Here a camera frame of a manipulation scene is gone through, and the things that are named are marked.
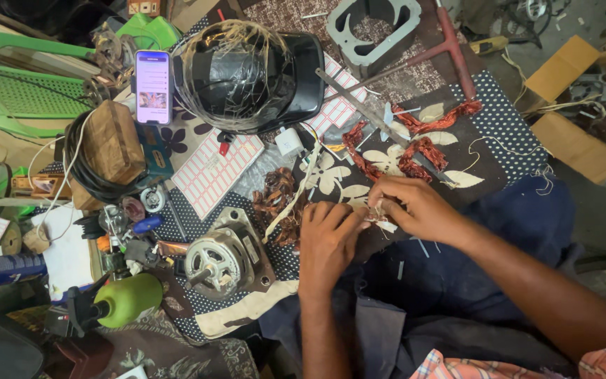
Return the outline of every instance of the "blue spray can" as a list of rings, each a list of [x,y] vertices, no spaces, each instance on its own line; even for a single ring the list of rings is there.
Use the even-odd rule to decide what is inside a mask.
[[[0,256],[0,285],[46,275],[43,255],[13,254]]]

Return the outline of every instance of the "metal ruler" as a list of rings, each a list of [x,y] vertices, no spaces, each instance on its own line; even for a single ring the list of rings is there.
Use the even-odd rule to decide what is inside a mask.
[[[366,118],[368,118],[368,121],[371,121],[371,124],[377,126],[378,129],[382,130],[384,133],[389,135],[389,137],[392,138],[395,142],[397,142],[402,148],[404,148],[404,150],[408,148],[408,146],[410,145],[410,142],[408,140],[393,131],[389,126],[387,126],[387,124],[383,121],[382,118],[378,117],[375,113],[373,113],[373,111],[366,107],[366,105],[364,105],[361,101],[357,100],[356,97],[352,96],[352,94],[348,90],[343,88],[340,83],[333,80],[333,78],[327,75],[324,70],[318,68],[315,70],[315,73],[317,74],[317,76],[322,78],[322,80],[324,80],[328,85],[330,85],[334,90],[336,90],[336,92],[338,92],[342,97],[348,99],[350,104],[354,105],[355,108],[357,108],[357,110],[362,115],[366,116]],[[415,154],[413,154],[413,161],[418,165],[426,168],[429,172],[433,174],[433,176],[437,177],[442,182],[454,183],[454,181],[451,180],[450,177],[448,177],[446,174],[439,173],[436,168],[434,168],[433,164],[428,159],[426,159],[424,155],[422,155],[422,153],[416,152]]]

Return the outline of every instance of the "black helmet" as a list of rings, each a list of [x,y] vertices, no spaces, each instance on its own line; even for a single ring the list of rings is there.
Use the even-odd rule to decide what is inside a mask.
[[[265,132],[319,112],[324,83],[315,69],[324,67],[321,51],[311,34],[223,21],[188,42],[179,92],[192,111],[218,129]]]

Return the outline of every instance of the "spray bottle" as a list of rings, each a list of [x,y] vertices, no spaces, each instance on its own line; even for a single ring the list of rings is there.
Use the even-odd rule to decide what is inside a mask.
[[[141,273],[105,284],[111,272],[83,292],[67,292],[69,321],[79,337],[99,325],[120,328],[156,311],[163,300],[163,287],[155,276]]]

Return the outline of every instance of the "phone screen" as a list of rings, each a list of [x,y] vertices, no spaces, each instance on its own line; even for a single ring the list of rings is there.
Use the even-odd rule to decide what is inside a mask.
[[[137,121],[142,124],[170,122],[170,56],[164,51],[138,51]]]

